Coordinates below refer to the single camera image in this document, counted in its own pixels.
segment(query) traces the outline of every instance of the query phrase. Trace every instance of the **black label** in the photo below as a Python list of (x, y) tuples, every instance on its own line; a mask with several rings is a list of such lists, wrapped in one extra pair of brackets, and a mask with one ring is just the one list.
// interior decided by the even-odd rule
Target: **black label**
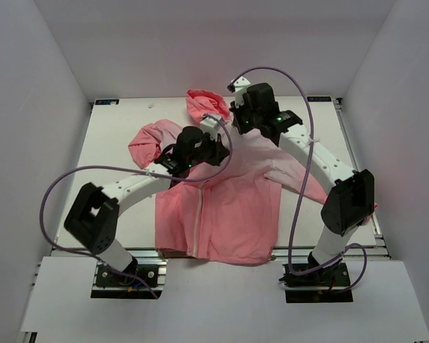
[(95, 105), (118, 105), (119, 99), (102, 99), (96, 100)]
[(331, 102), (331, 97), (329, 96), (308, 96), (309, 102)]

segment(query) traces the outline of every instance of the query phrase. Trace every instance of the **gray wall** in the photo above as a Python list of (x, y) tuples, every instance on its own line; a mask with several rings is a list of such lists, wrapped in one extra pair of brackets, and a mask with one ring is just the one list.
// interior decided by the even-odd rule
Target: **gray wall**
[[(0, 343), (16, 339), (36, 265), (49, 251), (39, 202), (74, 163), (88, 117), (86, 97), (34, 2), (0, 0)], [(54, 195), (49, 224), (63, 193)]]
[[(225, 94), (258, 64), (342, 96), (395, 0), (36, 0), (87, 97)], [(256, 73), (277, 94), (282, 76)]]
[(346, 94), (349, 136), (429, 329), (429, 0), (398, 0)]

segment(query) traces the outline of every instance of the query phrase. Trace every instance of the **zipper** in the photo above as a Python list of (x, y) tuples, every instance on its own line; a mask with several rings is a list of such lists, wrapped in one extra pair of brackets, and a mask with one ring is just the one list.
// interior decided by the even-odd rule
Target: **zipper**
[(195, 217), (195, 225), (193, 227), (193, 251), (192, 256), (198, 255), (198, 229), (200, 227), (201, 207), (203, 206), (203, 184), (198, 187), (198, 207)]

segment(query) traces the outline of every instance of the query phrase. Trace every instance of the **white panel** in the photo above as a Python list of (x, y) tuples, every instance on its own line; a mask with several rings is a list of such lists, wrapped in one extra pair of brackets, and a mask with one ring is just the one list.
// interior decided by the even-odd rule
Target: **white panel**
[(349, 88), (345, 119), (429, 327), (429, 1), (397, 1)]
[[(282, 110), (291, 109), (308, 123), (308, 115), (302, 98), (278, 97)], [(334, 106), (330, 102), (311, 103), (315, 117), (316, 137), (341, 161), (350, 164), (350, 157), (345, 145)], [(118, 105), (94, 106), (91, 122), (79, 159), (79, 166), (88, 164), (108, 164), (137, 168), (131, 159), (127, 144), (136, 136), (144, 125), (159, 119), (170, 119), (180, 125), (191, 124), (186, 111), (184, 98), (173, 99), (121, 99)], [(59, 227), (59, 244), (67, 247), (81, 245), (62, 226), (68, 210), (76, 198), (79, 189), (87, 182), (105, 185), (127, 174), (116, 171), (88, 170), (75, 176), (73, 187), (67, 201), (62, 222)], [(289, 232), (298, 195), (283, 189), (279, 218), (278, 243), (280, 247), (288, 245)], [(309, 199), (303, 201), (294, 244), (298, 247), (314, 247), (321, 236), (323, 222), (322, 205)], [(155, 197), (139, 202), (125, 212), (118, 222), (116, 238), (129, 248), (154, 248), (154, 212)], [(375, 245), (371, 224), (360, 227), (353, 235), (352, 242)]]
[[(346, 304), (286, 304), (280, 262), (238, 267), (188, 259), (168, 263), (159, 300), (90, 299), (95, 264), (45, 258), (22, 330), (53, 343), (429, 339), (402, 262), (371, 262)], [(348, 268), (357, 277), (361, 262)]]
[[(258, 64), (344, 95), (395, 0), (36, 0), (90, 100), (226, 93)], [(263, 78), (296, 95), (281, 76)]]
[[(0, 342), (14, 342), (36, 265), (45, 188), (76, 163), (89, 105), (32, 0), (0, 0)], [(46, 214), (52, 236), (68, 190)]]

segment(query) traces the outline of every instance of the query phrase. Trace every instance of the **pink jacket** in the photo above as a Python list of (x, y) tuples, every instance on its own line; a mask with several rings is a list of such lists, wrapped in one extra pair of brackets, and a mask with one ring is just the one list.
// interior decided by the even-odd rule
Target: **pink jacket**
[[(189, 101), (187, 105), (196, 121), (207, 112), (197, 111)], [(223, 173), (207, 182), (181, 182), (156, 195), (157, 250), (234, 264), (269, 260), (278, 238), (281, 185), (298, 192), (305, 169), (257, 130), (240, 136), (228, 127), (233, 156)], [(169, 120), (146, 125), (128, 146), (133, 160), (146, 167), (180, 132)], [(199, 164), (188, 177), (207, 176), (216, 168)], [(305, 196), (321, 204), (326, 199), (312, 176)]]

